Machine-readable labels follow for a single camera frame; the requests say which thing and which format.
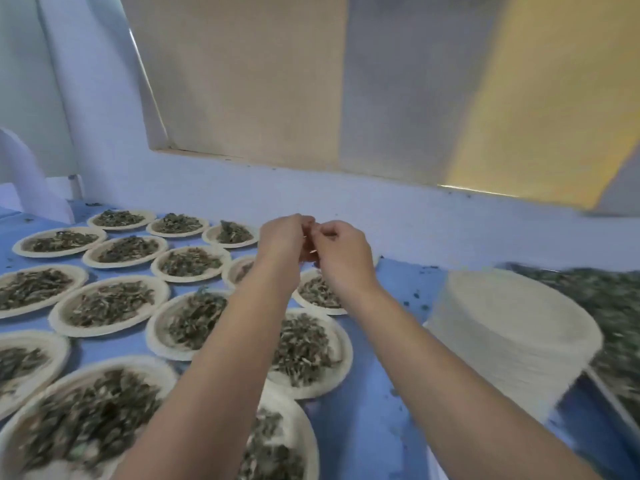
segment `person's left arm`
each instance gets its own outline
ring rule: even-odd
[[[296,214],[262,227],[251,272],[113,480],[236,477],[312,222]]]

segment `person's right hand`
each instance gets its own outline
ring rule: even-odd
[[[379,287],[371,247],[361,230],[331,221],[313,225],[311,238],[324,279],[343,303]]]

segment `bare arm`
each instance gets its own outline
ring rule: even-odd
[[[261,229],[258,256],[204,347],[114,480],[228,480],[237,475],[280,325],[300,281],[299,214]]]
[[[325,279],[366,333],[451,480],[600,478],[380,287],[361,231],[336,221],[315,226],[312,236]]]

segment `gray panel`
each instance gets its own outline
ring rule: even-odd
[[[442,183],[506,0],[349,0],[341,167]]]
[[[640,216],[640,144],[609,182],[592,213]]]
[[[0,126],[30,147],[47,177],[77,173],[36,0],[0,0]],[[0,165],[0,182],[10,180]]]

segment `forearm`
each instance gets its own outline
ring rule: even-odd
[[[597,479],[382,289],[345,301],[451,480]]]
[[[226,480],[237,474],[290,290],[256,264],[115,480]]]

